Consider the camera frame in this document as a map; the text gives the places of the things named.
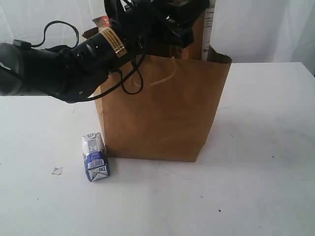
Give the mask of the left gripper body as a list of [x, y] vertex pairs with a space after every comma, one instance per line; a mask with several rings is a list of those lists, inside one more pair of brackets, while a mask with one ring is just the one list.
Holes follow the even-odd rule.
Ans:
[[126, 49], [138, 38], [186, 48], [194, 42], [193, 24], [207, 0], [106, 0], [110, 26]]

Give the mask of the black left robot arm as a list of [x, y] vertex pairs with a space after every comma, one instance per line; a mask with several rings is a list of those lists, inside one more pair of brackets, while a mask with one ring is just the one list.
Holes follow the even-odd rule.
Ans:
[[94, 91], [112, 73], [118, 83], [138, 73], [147, 45], [156, 41], [185, 48], [193, 43], [193, 24], [207, 0], [106, 0], [110, 25], [73, 47], [14, 40], [0, 45], [1, 96], [51, 96], [66, 103], [98, 99]]

